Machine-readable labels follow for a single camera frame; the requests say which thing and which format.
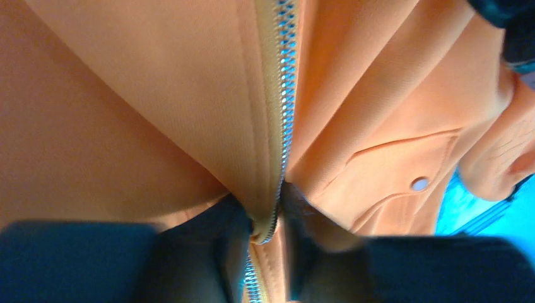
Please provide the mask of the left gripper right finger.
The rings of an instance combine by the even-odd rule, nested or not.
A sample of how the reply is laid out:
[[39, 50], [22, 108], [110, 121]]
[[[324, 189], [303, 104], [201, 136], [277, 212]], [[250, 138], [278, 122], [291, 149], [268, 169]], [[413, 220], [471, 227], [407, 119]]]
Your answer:
[[297, 302], [533, 302], [534, 266], [488, 236], [363, 237], [281, 188], [289, 298]]

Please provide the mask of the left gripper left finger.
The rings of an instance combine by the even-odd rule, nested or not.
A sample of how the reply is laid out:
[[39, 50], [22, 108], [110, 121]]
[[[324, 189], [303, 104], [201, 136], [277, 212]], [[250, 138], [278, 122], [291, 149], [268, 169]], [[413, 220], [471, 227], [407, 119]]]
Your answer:
[[1, 231], [1, 301], [240, 302], [249, 234], [233, 196], [166, 231], [15, 222]]

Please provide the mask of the orange zip jacket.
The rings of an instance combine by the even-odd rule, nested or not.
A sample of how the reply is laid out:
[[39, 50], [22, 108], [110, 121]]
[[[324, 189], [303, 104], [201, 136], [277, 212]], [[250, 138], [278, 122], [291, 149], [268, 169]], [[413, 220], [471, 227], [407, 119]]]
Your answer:
[[1, 231], [233, 196], [240, 302], [297, 302], [284, 183], [352, 234], [434, 236], [454, 173], [487, 201], [534, 174], [504, 38], [468, 1], [2, 1]]

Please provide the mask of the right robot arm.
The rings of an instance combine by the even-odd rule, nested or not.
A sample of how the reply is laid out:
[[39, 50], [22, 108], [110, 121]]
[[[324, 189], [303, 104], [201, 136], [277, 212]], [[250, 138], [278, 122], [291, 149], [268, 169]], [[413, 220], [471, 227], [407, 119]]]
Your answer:
[[505, 30], [503, 58], [519, 74], [534, 71], [534, 0], [469, 0], [494, 27]]

